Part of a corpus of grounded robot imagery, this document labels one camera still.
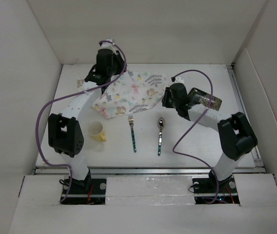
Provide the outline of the fork with green handle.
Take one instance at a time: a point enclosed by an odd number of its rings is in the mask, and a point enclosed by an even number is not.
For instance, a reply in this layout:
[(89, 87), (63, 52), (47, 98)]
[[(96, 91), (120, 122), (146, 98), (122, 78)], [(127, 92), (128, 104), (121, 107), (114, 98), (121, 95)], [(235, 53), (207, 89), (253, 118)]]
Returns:
[(136, 153), (137, 148), (136, 148), (136, 140), (135, 140), (135, 133), (134, 133), (134, 118), (133, 118), (132, 115), (128, 116), (128, 121), (129, 121), (129, 126), (130, 126), (130, 129), (131, 129), (133, 151), (134, 151), (134, 153)]

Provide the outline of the yellow mug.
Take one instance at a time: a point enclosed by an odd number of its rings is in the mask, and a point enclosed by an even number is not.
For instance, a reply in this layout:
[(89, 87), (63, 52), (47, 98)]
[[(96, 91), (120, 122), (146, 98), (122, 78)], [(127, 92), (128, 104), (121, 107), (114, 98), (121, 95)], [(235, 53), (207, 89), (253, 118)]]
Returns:
[(106, 142), (104, 126), (99, 121), (93, 121), (88, 125), (88, 134), (96, 141)]

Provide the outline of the floral patterned placemat cloth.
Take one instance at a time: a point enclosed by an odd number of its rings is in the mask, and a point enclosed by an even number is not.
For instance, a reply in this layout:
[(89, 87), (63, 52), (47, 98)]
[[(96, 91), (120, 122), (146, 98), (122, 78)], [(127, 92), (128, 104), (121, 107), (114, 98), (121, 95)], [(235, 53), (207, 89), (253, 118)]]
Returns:
[(92, 104), (105, 119), (130, 115), (155, 107), (169, 80), (163, 73), (127, 70)]

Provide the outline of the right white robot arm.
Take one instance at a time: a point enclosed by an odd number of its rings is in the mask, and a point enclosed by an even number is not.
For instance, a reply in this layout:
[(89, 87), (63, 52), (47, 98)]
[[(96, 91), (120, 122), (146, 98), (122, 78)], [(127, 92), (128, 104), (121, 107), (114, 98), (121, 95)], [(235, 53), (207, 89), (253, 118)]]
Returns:
[(174, 108), (180, 117), (218, 132), (221, 157), (210, 168), (208, 179), (193, 186), (196, 193), (218, 193), (225, 187), (241, 158), (258, 144), (246, 115), (242, 112), (223, 114), (219, 112), (221, 103), (221, 99), (198, 88), (187, 92), (182, 83), (167, 87), (162, 99), (162, 105)]

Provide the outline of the black floral square plate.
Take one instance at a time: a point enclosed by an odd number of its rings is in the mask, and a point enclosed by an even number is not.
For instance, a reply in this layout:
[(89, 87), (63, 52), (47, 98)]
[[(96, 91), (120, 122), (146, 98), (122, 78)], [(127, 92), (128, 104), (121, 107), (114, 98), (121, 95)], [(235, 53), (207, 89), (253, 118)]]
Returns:
[[(192, 88), (191, 91), (188, 93), (188, 98), (190, 100), (191, 105), (198, 105), (202, 104), (205, 107), (209, 106), (211, 95), (206, 93), (198, 88)], [(219, 111), (222, 104), (222, 100), (212, 96), (211, 104), (209, 106), (210, 109)]]

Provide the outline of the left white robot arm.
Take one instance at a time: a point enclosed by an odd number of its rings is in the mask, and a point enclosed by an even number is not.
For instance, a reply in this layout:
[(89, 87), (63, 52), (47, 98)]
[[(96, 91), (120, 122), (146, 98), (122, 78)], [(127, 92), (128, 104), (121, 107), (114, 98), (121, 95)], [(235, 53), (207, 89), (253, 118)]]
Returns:
[(82, 81), (80, 94), (59, 114), (51, 114), (48, 118), (49, 146), (71, 167), (72, 175), (62, 183), (80, 193), (91, 189), (91, 173), (81, 153), (84, 137), (80, 121), (97, 98), (101, 97), (111, 79), (122, 74), (125, 69), (121, 50), (113, 47), (99, 49), (96, 64)]

